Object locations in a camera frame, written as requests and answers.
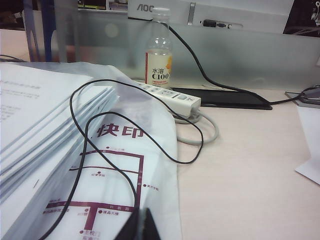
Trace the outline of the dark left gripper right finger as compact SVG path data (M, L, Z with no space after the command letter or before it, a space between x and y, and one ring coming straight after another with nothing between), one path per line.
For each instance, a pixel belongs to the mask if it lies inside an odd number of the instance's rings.
M154 221L153 215L149 208L145 211L143 222L143 239L144 240L160 240L160 235Z

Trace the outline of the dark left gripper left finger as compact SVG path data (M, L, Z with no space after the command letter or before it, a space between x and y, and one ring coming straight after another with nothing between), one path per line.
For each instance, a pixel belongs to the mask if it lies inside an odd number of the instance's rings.
M134 240L138 231L140 209L135 207L123 227L120 229L115 240Z

